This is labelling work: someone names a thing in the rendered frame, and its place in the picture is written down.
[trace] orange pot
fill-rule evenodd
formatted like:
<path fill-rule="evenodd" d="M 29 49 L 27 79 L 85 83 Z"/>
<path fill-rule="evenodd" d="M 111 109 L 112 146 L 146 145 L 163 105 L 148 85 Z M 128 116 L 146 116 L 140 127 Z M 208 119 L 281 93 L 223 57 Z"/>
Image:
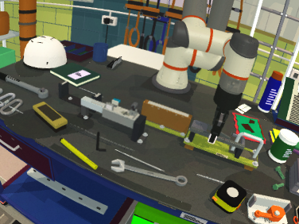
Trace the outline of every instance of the orange pot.
<path fill-rule="evenodd" d="M 10 31 L 10 16 L 7 12 L 0 12 L 0 36 Z"/>

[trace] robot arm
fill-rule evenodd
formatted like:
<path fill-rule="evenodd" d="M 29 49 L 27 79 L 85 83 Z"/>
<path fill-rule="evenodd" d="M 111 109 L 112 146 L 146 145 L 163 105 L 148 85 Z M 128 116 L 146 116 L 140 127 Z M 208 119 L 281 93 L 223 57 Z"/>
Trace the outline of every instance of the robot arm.
<path fill-rule="evenodd" d="M 172 93 L 188 92 L 188 66 L 217 71 L 223 67 L 214 102 L 217 105 L 208 142 L 215 143 L 229 110 L 238 107 L 254 58 L 258 40 L 241 33 L 225 33 L 205 24 L 206 0 L 184 0 L 182 21 L 176 22 L 169 38 L 161 70 L 153 84 Z"/>

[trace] scissors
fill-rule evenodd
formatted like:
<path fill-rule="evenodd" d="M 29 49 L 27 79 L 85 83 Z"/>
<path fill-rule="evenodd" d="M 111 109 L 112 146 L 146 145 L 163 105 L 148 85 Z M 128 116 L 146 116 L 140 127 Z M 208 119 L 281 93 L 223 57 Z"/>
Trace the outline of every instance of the scissors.
<path fill-rule="evenodd" d="M 296 208 L 296 216 L 293 217 L 293 223 L 295 224 L 298 224 L 299 223 L 299 220 L 298 220 L 298 209 L 299 209 L 299 206 Z"/>

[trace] combination wrench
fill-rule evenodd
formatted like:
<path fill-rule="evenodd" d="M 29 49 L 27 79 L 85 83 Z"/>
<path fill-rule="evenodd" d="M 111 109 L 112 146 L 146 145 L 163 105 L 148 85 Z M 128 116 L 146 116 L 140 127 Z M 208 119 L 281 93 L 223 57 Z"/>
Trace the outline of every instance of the combination wrench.
<path fill-rule="evenodd" d="M 141 169 L 141 168 L 131 167 L 129 165 L 125 165 L 124 160 L 113 160 L 112 164 L 118 165 L 117 167 L 116 166 L 111 166 L 111 169 L 115 172 L 124 172 L 125 169 L 126 169 L 126 170 L 130 170 L 132 172 L 137 172 L 137 173 L 140 173 L 140 174 L 143 174 L 143 175 L 152 176 L 152 177 L 156 177 L 156 178 L 159 178 L 159 179 L 172 181 L 172 182 L 176 183 L 177 186 L 180 186 L 180 187 L 183 187 L 188 182 L 188 180 L 185 176 L 174 177 L 174 176 L 168 176 L 168 175 L 164 175 L 164 174 L 157 173 L 157 172 L 147 171 L 147 170 Z"/>

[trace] yellow pencil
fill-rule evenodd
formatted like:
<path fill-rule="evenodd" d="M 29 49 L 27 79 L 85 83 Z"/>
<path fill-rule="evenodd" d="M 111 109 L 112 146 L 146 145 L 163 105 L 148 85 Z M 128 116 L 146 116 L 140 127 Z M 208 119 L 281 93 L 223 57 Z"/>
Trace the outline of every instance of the yellow pencil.
<path fill-rule="evenodd" d="M 73 152 L 76 156 L 78 156 L 83 162 L 87 163 L 91 168 L 96 170 L 98 168 L 98 165 L 89 160 L 84 154 L 82 154 L 81 151 L 76 149 L 74 146 L 72 146 L 68 141 L 66 141 L 64 138 L 60 139 L 60 142 L 62 145 L 67 147 L 71 152 Z"/>

